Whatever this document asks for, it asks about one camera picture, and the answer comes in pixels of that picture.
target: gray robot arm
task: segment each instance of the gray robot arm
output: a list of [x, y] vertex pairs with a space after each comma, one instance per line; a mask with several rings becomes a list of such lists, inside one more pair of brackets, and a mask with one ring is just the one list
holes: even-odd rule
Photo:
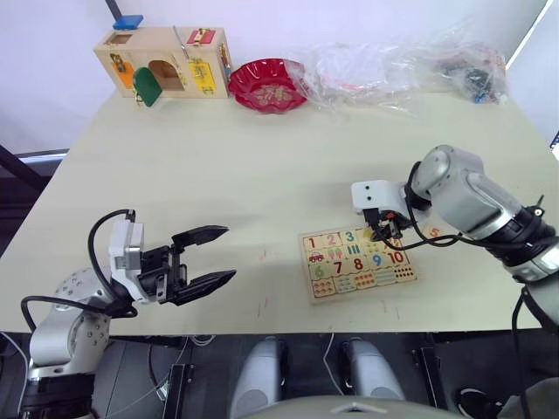
[[19, 417], [92, 418], [94, 373], [108, 343], [111, 319], [130, 317], [134, 301], [180, 306], [226, 284], [236, 271], [213, 272], [187, 281], [180, 254], [186, 246], [207, 243], [227, 230], [200, 227], [173, 236], [171, 246], [143, 251], [143, 225], [135, 223], [133, 217], [115, 222], [109, 245], [110, 269], [101, 273], [111, 279], [110, 290], [94, 269], [75, 272], [54, 296], [85, 308], [53, 304], [33, 330], [31, 365]]
[[524, 300], [543, 326], [559, 325], [559, 243], [539, 204], [523, 207], [486, 177], [483, 162], [459, 148], [438, 146], [416, 166], [408, 182], [352, 185], [354, 207], [383, 238], [401, 237], [435, 210], [463, 237], [486, 247], [513, 278], [526, 284]]

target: clear plastic bag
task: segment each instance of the clear plastic bag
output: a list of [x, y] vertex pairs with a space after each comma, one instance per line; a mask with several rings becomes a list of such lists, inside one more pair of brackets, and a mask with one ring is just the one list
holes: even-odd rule
[[397, 46], [318, 45], [298, 54], [302, 65], [286, 63], [297, 90], [324, 108], [351, 105], [401, 105], [402, 93], [417, 87], [409, 63], [387, 61]]
[[451, 36], [428, 44], [327, 44], [292, 57], [287, 65], [299, 92], [322, 108], [340, 104], [407, 110], [414, 90], [458, 90], [475, 102], [507, 97], [505, 59], [482, 43]]

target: white wall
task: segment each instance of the white wall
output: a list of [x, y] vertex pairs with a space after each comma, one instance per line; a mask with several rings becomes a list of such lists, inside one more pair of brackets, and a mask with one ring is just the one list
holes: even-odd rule
[[508, 69], [511, 96], [549, 143], [559, 131], [559, 0]]
[[[233, 64], [325, 41], [426, 39], [471, 17], [469, 38], [510, 57], [545, 0], [120, 0], [143, 25], [219, 25]], [[0, 3], [0, 143], [13, 153], [69, 148], [113, 91], [93, 55], [110, 30], [103, 0]]]

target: wooden puzzle board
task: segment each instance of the wooden puzzle board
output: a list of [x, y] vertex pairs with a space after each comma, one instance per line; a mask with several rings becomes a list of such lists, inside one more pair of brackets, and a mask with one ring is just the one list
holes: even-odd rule
[[[314, 303], [417, 279], [406, 253], [371, 242], [371, 232], [371, 228], [355, 228], [300, 236], [305, 278]], [[399, 240], [390, 241], [402, 245]]]

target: blue object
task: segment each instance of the blue object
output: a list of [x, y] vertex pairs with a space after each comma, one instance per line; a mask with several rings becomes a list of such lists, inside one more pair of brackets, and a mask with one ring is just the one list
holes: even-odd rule
[[122, 15], [113, 24], [116, 30], [137, 29], [140, 22], [143, 20], [143, 15]]

